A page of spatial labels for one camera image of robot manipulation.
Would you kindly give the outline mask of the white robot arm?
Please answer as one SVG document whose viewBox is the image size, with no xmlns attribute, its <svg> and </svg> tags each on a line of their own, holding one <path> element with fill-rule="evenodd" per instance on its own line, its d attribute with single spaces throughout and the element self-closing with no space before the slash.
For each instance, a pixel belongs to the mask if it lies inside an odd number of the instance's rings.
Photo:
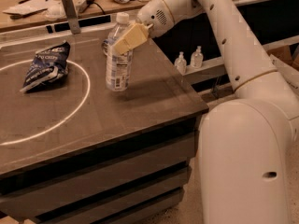
<svg viewBox="0 0 299 224">
<path fill-rule="evenodd" d="M 298 139 L 299 100 L 232 0 L 151 0 L 115 44 L 124 53 L 205 12 L 235 98 L 200 126 L 205 224 L 291 224 L 286 151 Z"/>
</svg>

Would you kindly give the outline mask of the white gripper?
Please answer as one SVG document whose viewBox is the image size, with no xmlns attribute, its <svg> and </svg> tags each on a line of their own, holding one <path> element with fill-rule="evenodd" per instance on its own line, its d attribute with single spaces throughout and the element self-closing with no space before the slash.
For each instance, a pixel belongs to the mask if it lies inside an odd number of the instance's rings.
<svg viewBox="0 0 299 224">
<path fill-rule="evenodd" d="M 139 47 L 149 36 L 160 37 L 173 27 L 172 15 L 164 0 L 149 1 L 138 11 L 136 21 L 138 23 L 131 24 L 112 45 L 117 54 Z"/>
</svg>

